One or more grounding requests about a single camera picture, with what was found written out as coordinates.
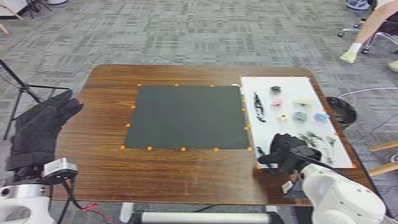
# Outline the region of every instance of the black cloth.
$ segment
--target black cloth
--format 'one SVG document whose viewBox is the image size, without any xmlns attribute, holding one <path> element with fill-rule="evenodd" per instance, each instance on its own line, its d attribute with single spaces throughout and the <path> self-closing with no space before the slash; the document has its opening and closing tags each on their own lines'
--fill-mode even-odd
<svg viewBox="0 0 398 224">
<path fill-rule="evenodd" d="M 16 134 L 11 138 L 7 171 L 28 166 L 43 166 L 55 159 L 57 137 L 69 118 L 84 104 L 66 91 L 39 103 L 16 118 Z"/>
</svg>

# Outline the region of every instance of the white shoe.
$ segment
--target white shoe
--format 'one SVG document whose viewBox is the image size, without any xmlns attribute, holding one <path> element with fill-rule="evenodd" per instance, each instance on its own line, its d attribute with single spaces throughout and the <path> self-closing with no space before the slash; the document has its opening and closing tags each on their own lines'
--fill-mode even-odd
<svg viewBox="0 0 398 224">
<path fill-rule="evenodd" d="M 346 51 L 345 54 L 339 57 L 341 61 L 345 61 L 346 63 L 354 63 L 355 59 L 357 59 L 357 53 L 352 51 Z"/>
<path fill-rule="evenodd" d="M 389 69 L 398 72 L 398 60 L 389 63 Z"/>
</svg>

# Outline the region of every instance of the person's leg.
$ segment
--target person's leg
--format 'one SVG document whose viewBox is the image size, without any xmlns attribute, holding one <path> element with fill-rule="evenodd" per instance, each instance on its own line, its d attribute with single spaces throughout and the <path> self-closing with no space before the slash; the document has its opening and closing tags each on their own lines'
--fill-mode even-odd
<svg viewBox="0 0 398 224">
<path fill-rule="evenodd" d="M 377 32 L 377 29 L 389 18 L 389 16 L 398 12 L 398 0 L 391 1 L 387 4 L 384 4 L 373 11 L 370 18 L 364 22 L 364 26 L 361 28 L 357 38 L 354 41 L 354 44 L 350 46 L 348 51 L 341 55 L 339 59 L 354 63 L 357 59 L 357 52 L 362 47 L 364 41 L 370 39 L 373 33 Z"/>
</svg>

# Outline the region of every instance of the small tool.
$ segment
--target small tool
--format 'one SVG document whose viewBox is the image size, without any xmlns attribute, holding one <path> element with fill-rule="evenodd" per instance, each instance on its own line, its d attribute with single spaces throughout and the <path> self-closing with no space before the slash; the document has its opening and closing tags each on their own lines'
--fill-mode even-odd
<svg viewBox="0 0 398 224">
<path fill-rule="evenodd" d="M 261 104 L 261 100 L 259 100 L 259 97 L 258 97 L 258 94 L 254 92 L 254 109 L 256 109 L 256 114 L 258 114 L 258 120 L 265 123 L 267 120 L 265 120 L 265 108 L 263 108 L 263 104 Z"/>
</svg>

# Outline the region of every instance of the pink object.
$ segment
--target pink object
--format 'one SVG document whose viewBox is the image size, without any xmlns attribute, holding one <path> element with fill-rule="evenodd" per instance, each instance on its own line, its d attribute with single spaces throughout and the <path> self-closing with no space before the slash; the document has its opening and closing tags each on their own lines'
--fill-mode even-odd
<svg viewBox="0 0 398 224">
<path fill-rule="evenodd" d="M 283 105 L 283 99 L 275 99 L 272 101 L 272 104 L 270 104 L 274 107 L 279 107 Z"/>
</svg>

